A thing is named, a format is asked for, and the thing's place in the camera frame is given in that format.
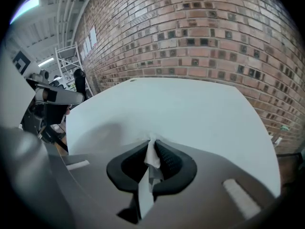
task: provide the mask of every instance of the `white table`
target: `white table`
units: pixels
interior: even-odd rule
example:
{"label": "white table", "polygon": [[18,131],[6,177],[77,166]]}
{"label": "white table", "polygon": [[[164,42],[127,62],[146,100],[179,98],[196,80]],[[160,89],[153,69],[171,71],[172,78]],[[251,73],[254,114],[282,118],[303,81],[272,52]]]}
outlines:
{"label": "white table", "polygon": [[147,139],[221,155],[280,195],[273,145],[258,114],[228,85],[172,78],[134,78],[74,108],[67,116],[71,155]]}

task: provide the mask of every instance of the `brick wall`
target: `brick wall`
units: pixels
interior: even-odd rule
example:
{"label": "brick wall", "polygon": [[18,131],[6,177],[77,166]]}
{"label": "brick wall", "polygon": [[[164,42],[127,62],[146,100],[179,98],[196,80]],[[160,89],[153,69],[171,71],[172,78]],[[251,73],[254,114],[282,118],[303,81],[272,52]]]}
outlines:
{"label": "brick wall", "polygon": [[302,141],[304,47],[278,0],[90,0],[76,32],[95,25],[83,65],[94,93],[133,77],[179,77],[237,87],[273,134],[277,153]]}

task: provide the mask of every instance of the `fluorescent light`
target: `fluorescent light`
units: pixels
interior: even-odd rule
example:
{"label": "fluorescent light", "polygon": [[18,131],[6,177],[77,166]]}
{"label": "fluorescent light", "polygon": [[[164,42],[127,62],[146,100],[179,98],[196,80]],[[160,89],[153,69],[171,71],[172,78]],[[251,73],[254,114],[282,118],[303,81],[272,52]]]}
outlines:
{"label": "fluorescent light", "polygon": [[48,62],[51,62],[52,60],[54,60],[54,58],[50,58],[50,59],[48,59],[48,60],[46,60],[46,61],[44,61],[44,62],[38,64],[38,66],[39,66],[39,67],[42,67],[44,64],[46,64],[46,63],[48,63]]}
{"label": "fluorescent light", "polygon": [[39,5],[39,0],[28,0],[18,9],[17,13],[14,15],[13,19],[10,21],[12,24],[19,16],[24,14],[26,11]]}

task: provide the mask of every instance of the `ceiling light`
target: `ceiling light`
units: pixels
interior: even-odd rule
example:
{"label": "ceiling light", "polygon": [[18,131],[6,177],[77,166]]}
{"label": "ceiling light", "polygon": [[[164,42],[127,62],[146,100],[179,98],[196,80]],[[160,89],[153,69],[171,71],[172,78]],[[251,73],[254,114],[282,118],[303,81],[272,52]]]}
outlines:
{"label": "ceiling light", "polygon": [[13,19],[10,21],[10,24],[12,24],[19,16],[24,14],[26,11],[38,5],[39,5],[39,0],[28,0],[27,2],[22,4],[21,7],[18,9],[17,13],[14,15]]}
{"label": "ceiling light", "polygon": [[54,60],[54,58],[50,58],[50,59],[48,59],[48,60],[46,60],[46,61],[44,61],[44,62],[38,64],[38,66],[39,66],[39,67],[42,67],[44,64],[46,64],[46,63],[48,63],[48,62],[51,62],[52,60]]}

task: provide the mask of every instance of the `ceiling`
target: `ceiling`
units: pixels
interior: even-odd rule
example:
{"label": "ceiling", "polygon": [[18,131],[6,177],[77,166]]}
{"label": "ceiling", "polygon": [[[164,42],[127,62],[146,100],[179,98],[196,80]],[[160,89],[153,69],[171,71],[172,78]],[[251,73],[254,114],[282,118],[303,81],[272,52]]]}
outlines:
{"label": "ceiling", "polygon": [[[22,47],[38,64],[54,57],[55,47],[71,45],[89,0],[40,0],[39,6],[18,17],[10,26],[5,45],[11,57]],[[58,69],[56,60],[41,67]]]}

